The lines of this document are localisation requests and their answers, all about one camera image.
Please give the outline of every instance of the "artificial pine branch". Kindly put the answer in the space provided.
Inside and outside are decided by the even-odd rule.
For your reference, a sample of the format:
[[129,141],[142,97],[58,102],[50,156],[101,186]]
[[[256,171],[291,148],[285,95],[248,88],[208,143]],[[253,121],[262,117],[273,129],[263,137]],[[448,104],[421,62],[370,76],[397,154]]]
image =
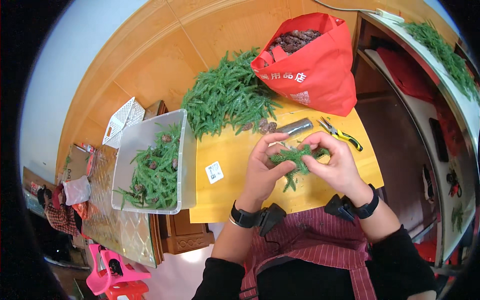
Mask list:
[[398,23],[398,25],[405,28],[408,34],[424,45],[442,63],[461,93],[470,100],[480,103],[477,85],[468,72],[465,61],[454,53],[453,48],[445,42],[435,28],[427,22],[420,24],[414,22]]
[[231,124],[233,130],[270,115],[276,120],[274,110],[281,107],[271,98],[276,94],[268,88],[250,67],[258,55],[258,48],[240,53],[233,52],[234,60],[228,60],[228,51],[216,69],[201,72],[191,90],[183,97],[181,107],[188,111],[188,122],[195,136],[202,140],[204,133],[220,135]]
[[310,145],[305,145],[302,150],[299,150],[297,148],[293,148],[290,150],[280,150],[279,154],[270,156],[270,160],[274,165],[279,165],[280,163],[287,160],[291,160],[297,165],[297,167],[293,171],[290,171],[285,175],[285,178],[287,179],[287,184],[285,185],[283,192],[286,192],[289,187],[291,187],[293,191],[297,190],[296,183],[298,183],[298,179],[293,180],[295,174],[300,173],[301,175],[307,175],[308,173],[310,173],[307,166],[301,159],[301,157],[304,155],[311,155],[313,156],[313,158],[319,159],[324,155],[330,155],[330,153],[325,148],[319,148],[312,153]]
[[136,208],[150,209],[172,207],[177,203],[180,134],[180,124],[170,125],[168,130],[155,134],[156,147],[137,150],[138,154],[130,162],[137,162],[130,190],[114,191],[123,195],[121,209],[125,201]]

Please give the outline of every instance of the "red plastic stool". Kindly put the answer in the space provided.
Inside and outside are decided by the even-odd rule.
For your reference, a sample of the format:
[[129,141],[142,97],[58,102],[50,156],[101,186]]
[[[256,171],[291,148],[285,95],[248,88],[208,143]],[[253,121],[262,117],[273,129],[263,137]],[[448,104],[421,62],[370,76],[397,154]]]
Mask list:
[[117,282],[106,291],[109,300],[117,300],[118,296],[126,295],[129,300],[142,300],[142,294],[148,292],[148,286],[141,280]]

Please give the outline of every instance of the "red striped apron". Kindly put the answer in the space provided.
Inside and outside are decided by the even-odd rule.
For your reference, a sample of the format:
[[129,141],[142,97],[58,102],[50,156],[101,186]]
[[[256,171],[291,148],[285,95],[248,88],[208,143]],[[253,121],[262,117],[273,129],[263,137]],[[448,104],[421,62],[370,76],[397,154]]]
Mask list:
[[256,278],[259,271],[279,257],[302,259],[314,264],[350,271],[355,299],[376,299],[365,261],[367,240],[359,219],[354,223],[325,213],[323,207],[289,214],[266,235],[266,242],[253,235],[252,248],[245,260],[248,271],[242,281],[241,299],[255,299],[258,293]]

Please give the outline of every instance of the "pink plastic chair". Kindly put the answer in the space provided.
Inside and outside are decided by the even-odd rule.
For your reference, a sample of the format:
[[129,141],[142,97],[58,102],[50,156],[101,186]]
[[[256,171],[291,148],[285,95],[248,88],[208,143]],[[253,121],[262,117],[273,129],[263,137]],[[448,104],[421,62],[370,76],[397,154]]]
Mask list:
[[[135,281],[142,280],[152,277],[149,271],[146,269],[138,270],[138,272],[130,265],[126,266],[123,263],[122,256],[116,254],[111,250],[101,250],[99,251],[98,244],[90,244],[88,247],[92,253],[94,259],[94,268],[92,273],[87,278],[87,285],[91,289],[94,295],[100,295],[104,293],[111,285],[114,285],[118,282],[126,281]],[[106,270],[98,271],[98,262],[96,260],[97,254],[100,252],[100,256],[104,264],[107,265]],[[120,262],[120,267],[123,275],[113,275],[110,269],[108,269],[108,264],[110,260],[116,259]]]

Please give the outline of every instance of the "power strip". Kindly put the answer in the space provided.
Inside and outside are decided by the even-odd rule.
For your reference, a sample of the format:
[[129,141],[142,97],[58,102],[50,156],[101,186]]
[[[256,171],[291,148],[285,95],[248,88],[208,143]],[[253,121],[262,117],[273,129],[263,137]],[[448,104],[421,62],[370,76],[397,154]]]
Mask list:
[[375,10],[375,14],[377,14],[381,17],[393,20],[393,21],[397,21],[399,23],[405,22],[404,18],[402,18],[400,16],[397,16],[396,14],[392,14],[392,13],[386,12],[384,10],[378,9],[378,8]]

